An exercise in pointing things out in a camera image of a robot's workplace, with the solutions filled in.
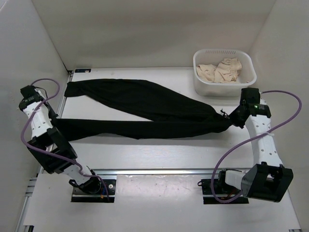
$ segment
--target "white table surface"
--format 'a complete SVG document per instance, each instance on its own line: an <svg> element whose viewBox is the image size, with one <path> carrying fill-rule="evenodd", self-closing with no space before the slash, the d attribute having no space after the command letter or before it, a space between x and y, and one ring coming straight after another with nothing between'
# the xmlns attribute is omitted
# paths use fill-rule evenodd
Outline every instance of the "white table surface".
<svg viewBox="0 0 309 232"><path fill-rule="evenodd" d="M117 177L115 203L71 203L65 175L40 174L24 225L33 232L288 232L300 229L289 194L280 203L203 205L199 176Z"/></svg>
<svg viewBox="0 0 309 232"><path fill-rule="evenodd" d="M75 73L72 81L101 78L144 79L189 98L232 112L239 99L199 96L193 86L193 68L92 69ZM96 120L146 120L109 108L87 97L67 98L62 118ZM249 138L246 129L231 126L227 131L183 139L135 140L117 135L93 136L72 142L80 162L93 169L213 168L234 145ZM249 168L253 165L251 144L240 147L221 167Z"/></svg>
<svg viewBox="0 0 309 232"><path fill-rule="evenodd" d="M76 73L73 81L98 78L147 79L217 111L231 112L238 100L197 95L192 68L93 69ZM144 120L86 96L68 98L63 118ZM249 138L230 127L219 134L188 139L134 140L115 135L72 143L80 161L94 169L213 168L229 148ZM230 155L222 167L252 167L247 144ZM40 174L24 225L33 232L288 232L300 229L288 192L280 203L249 199L249 204L203 205L198 175L117 176L115 203L71 203L72 187L65 175Z"/></svg>

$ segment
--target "black cloth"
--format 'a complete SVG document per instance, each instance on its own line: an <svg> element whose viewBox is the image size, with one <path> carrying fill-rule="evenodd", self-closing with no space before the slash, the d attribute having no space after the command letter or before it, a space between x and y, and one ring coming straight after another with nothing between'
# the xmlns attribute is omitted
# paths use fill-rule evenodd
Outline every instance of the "black cloth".
<svg viewBox="0 0 309 232"><path fill-rule="evenodd" d="M58 119L57 127L69 141L101 133L135 139L184 138L223 132L231 126L210 105L146 80L97 79L68 83L65 97L82 95L151 121Z"/></svg>

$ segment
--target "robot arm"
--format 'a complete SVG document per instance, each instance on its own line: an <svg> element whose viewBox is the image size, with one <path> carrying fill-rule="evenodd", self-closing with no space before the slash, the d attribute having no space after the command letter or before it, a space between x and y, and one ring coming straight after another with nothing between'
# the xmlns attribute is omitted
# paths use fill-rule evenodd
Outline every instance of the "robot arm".
<svg viewBox="0 0 309 232"><path fill-rule="evenodd" d="M23 100L19 104L19 109L30 118L34 109L44 100L42 93L34 86L26 86L21 89ZM31 121L32 139L28 141L31 146L46 150L53 146L52 153L61 155L71 160L77 160L77 155L56 128L56 117L58 115L53 111L48 102L39 107ZM81 164L83 175L80 173L80 167L66 160L61 160L48 155L42 155L41 152L28 148L35 159L49 173L66 174L72 178L69 183L79 188L85 193L97 193L101 189L101 182L96 177L86 177L84 175L95 175L93 170Z"/></svg>
<svg viewBox="0 0 309 232"><path fill-rule="evenodd" d="M251 138L270 129L270 117L269 108L256 88L242 90L240 106L230 115L235 126L246 125ZM284 168L271 134L251 144L254 166L247 173L221 171L219 182L236 187L244 197L279 202L293 179L293 172Z"/></svg>

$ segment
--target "laundry basket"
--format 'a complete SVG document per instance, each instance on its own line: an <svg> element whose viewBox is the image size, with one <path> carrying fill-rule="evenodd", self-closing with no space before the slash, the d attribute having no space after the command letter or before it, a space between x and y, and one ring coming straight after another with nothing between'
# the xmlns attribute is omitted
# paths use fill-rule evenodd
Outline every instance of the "laundry basket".
<svg viewBox="0 0 309 232"><path fill-rule="evenodd" d="M202 80L197 74L197 66L200 64L218 64L224 58L238 58L242 64L242 70L236 83L212 83ZM256 82L256 73L252 61L247 53L233 49L203 49L193 56L194 87L202 96L236 97L246 88Z"/></svg>

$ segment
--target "beige cloth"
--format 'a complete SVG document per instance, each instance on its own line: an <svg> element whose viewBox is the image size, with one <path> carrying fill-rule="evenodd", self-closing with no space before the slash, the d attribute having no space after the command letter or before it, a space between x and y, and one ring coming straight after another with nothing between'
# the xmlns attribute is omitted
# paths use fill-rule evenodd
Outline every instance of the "beige cloth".
<svg viewBox="0 0 309 232"><path fill-rule="evenodd" d="M197 66L197 74L205 81L215 83L236 83L237 77L242 69L238 58L225 58L218 67L209 64Z"/></svg>

